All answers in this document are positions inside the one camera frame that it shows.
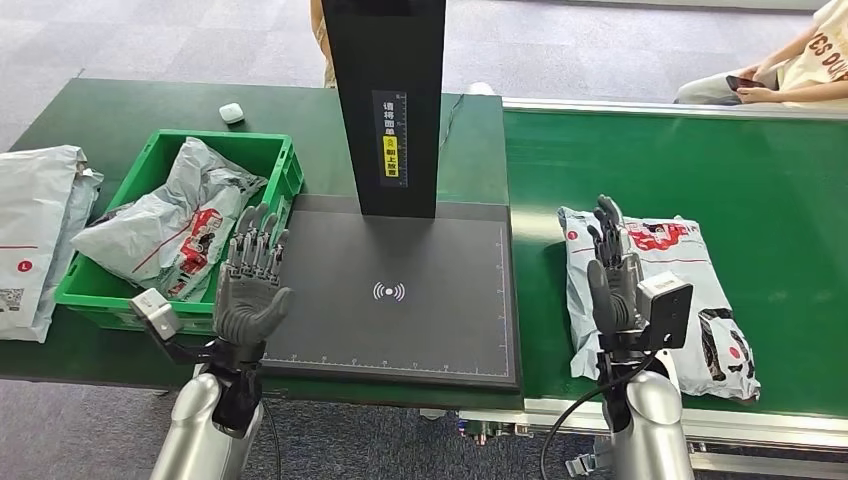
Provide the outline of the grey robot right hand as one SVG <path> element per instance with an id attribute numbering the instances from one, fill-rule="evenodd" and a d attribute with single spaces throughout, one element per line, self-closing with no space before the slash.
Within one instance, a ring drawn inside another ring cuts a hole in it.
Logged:
<path id="1" fill-rule="evenodd" d="M 620 208 L 601 194 L 592 213 L 600 226 L 587 227 L 595 253 L 587 265 L 595 325 L 604 335 L 641 331 L 646 322 L 637 310 L 636 297 L 642 270 L 638 255 L 628 252 Z"/>

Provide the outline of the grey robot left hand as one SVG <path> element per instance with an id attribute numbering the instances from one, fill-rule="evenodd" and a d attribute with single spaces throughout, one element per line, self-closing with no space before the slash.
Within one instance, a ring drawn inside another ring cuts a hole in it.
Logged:
<path id="1" fill-rule="evenodd" d="M 287 317 L 293 290 L 282 284 L 289 231 L 267 203 L 247 207 L 219 268 L 213 328 L 238 346 L 265 341 Z"/>

